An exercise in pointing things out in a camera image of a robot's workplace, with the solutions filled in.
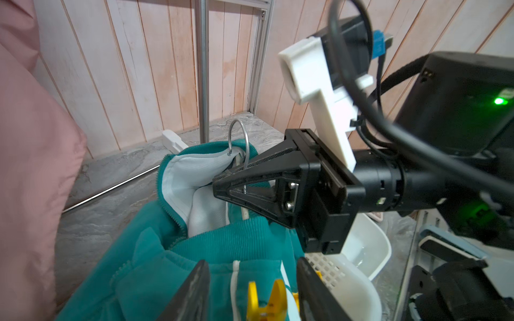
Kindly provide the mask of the white perforated laundry basket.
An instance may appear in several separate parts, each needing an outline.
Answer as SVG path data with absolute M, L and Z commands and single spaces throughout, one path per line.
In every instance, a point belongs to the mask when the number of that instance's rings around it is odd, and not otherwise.
M 381 320 L 379 294 L 369 278 L 343 254 L 306 254 L 323 283 L 351 320 Z

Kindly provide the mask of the white hanger with metal hook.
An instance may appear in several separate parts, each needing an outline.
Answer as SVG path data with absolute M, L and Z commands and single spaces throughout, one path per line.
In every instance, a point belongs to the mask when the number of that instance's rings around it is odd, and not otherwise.
M 228 202 L 214 197 L 214 177 L 252 157 L 248 133 L 240 120 L 230 125 L 227 141 L 200 144 L 167 155 L 159 167 L 158 199 L 179 226 L 182 238 L 230 224 Z

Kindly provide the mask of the pink jacket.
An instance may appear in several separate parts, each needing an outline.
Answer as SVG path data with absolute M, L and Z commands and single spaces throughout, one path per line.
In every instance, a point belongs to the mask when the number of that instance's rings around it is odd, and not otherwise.
M 49 320 L 55 243 L 86 137 L 35 79 L 33 1 L 1 2 L 1 319 Z

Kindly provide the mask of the white plastic tray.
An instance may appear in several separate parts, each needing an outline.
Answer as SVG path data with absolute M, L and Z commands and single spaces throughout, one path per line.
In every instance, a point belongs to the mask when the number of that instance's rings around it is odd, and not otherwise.
M 392 246 L 376 222 L 366 214 L 359 213 L 341 254 L 373 281 L 391 258 Z

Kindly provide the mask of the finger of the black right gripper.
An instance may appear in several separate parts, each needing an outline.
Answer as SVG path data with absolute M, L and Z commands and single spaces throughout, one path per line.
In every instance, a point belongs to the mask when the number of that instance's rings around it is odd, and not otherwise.
M 299 183 L 299 148 L 293 139 L 224 171 L 213 180 L 216 197 L 281 197 Z
M 287 228 L 295 228 L 294 191 L 284 187 L 238 186 L 222 188 L 214 186 L 218 199 L 245 207 Z

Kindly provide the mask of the metal clothes rack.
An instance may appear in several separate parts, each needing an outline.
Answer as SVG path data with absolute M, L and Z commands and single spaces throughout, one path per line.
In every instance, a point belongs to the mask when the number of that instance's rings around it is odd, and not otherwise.
M 233 1 L 233 4 L 247 6 L 251 8 L 256 8 L 260 10 L 260 13 L 263 17 L 263 30 L 259 32 L 259 36 L 262 37 L 264 44 L 267 44 L 268 35 L 269 35 L 269 27 L 271 23 L 271 16 L 273 13 L 274 1 Z M 208 1 L 194 1 L 194 4 L 191 6 L 195 13 L 195 40 L 199 44 L 199 48 L 196 52 L 195 57 L 197 58 L 198 66 L 196 68 L 196 76 L 197 76 L 197 93 L 199 94 L 199 98 L 197 100 L 198 103 L 198 114 L 199 114 L 199 129 L 200 129 L 200 142 L 207 143 L 209 141 L 209 130 L 208 126 L 208 116 L 210 116 L 210 112 L 208 110 L 209 103 L 207 99 L 209 98 L 209 89 L 207 86 L 209 85 L 209 62 L 207 61 L 209 54 L 209 2 Z M 73 211 L 83 205 L 96 200 L 107 193 L 110 193 L 132 181 L 143 178 L 146 175 L 149 175 L 156 170 L 158 170 L 159 165 L 155 165 L 129 179 L 126 179 L 112 187 L 109 187 L 101 192 L 98 192 L 94 195 L 89 196 L 86 199 L 83 199 L 62 211 L 62 214 L 67 214 L 70 211 Z

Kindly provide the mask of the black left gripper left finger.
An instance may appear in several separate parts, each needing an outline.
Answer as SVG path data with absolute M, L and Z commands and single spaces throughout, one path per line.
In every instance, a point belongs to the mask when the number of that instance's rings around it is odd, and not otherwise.
M 208 263 L 199 261 L 157 320 L 207 320 L 210 276 Z

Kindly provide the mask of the yellow clothespin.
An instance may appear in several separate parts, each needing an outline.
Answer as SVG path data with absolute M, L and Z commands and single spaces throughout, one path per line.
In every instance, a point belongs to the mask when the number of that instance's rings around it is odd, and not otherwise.
M 266 305 L 259 301 L 255 282 L 248 285 L 246 320 L 251 321 L 285 321 L 301 320 L 298 294 L 293 294 L 283 280 L 274 281 Z

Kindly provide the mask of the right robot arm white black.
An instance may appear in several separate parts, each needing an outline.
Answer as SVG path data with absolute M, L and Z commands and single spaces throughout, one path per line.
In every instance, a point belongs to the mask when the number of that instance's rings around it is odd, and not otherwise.
M 366 212 L 436 209 L 459 235 L 513 249 L 513 60 L 434 52 L 371 78 L 368 12 L 279 53 L 291 98 L 316 126 L 213 181 L 214 196 L 297 232 L 308 254 L 340 254 Z

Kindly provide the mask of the green sweatshirt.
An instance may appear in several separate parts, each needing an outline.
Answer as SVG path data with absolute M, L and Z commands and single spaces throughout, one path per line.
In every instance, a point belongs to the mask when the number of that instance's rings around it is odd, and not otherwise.
M 209 320 L 244 320 L 248 285 L 266 305 L 274 281 L 297 293 L 295 231 L 228 203 L 230 224 L 182 238 L 158 199 L 147 203 L 58 315 L 59 320 L 155 320 L 196 264 L 210 269 Z

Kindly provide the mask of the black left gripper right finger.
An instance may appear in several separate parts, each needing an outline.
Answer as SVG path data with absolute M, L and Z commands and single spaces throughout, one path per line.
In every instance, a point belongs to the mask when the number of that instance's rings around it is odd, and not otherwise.
M 297 261 L 297 285 L 301 320 L 350 320 L 306 258 Z

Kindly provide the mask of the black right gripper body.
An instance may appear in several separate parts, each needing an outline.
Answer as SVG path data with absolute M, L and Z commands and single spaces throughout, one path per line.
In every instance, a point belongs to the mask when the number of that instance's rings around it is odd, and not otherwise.
M 296 230 L 305 253 L 340 253 L 364 187 L 311 130 L 287 130 L 281 147 L 275 222 Z

